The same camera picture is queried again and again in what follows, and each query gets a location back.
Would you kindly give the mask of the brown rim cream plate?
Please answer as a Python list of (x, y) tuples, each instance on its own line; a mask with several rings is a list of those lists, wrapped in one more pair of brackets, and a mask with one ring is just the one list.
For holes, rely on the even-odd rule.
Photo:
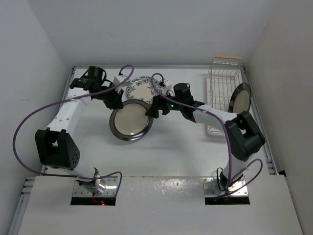
[(137, 141), (151, 129), (154, 119), (146, 116), (150, 106), (138, 99), (122, 102), (122, 109), (112, 111), (109, 121), (110, 130), (122, 141)]

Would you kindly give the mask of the checkered rim dark plate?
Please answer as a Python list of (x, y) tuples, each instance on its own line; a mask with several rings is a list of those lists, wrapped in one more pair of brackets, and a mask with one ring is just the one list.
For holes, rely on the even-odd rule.
[(234, 90), (230, 102), (228, 111), (230, 113), (241, 113), (243, 111), (249, 112), (251, 106), (252, 92), (248, 83), (239, 84)]

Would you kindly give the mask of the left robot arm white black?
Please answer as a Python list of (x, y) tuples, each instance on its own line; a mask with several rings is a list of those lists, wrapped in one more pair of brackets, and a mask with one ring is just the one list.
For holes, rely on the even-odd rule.
[(119, 73), (112, 81), (106, 71), (90, 66), (79, 78), (73, 79), (67, 92), (67, 101), (61, 106), (53, 121), (44, 129), (37, 130), (35, 142), (40, 162), (59, 169), (68, 176), (75, 176), (80, 186), (92, 194), (100, 195), (105, 189), (105, 180), (99, 171), (85, 163), (72, 135), (79, 117), (93, 100), (102, 100), (107, 108), (121, 108), (123, 91), (118, 84), (126, 77)]

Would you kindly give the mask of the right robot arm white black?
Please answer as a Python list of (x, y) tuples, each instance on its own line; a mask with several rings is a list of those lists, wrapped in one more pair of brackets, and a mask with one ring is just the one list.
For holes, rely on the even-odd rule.
[(187, 83), (174, 86), (174, 96), (164, 95), (158, 89), (157, 95), (146, 115), (158, 118), (170, 111), (180, 111), (182, 116), (194, 123), (206, 124), (225, 134), (228, 163), (220, 174), (220, 186), (224, 189), (235, 182), (245, 170), (244, 164), (257, 153), (266, 140), (252, 115), (243, 111), (239, 114), (213, 109), (195, 101)]

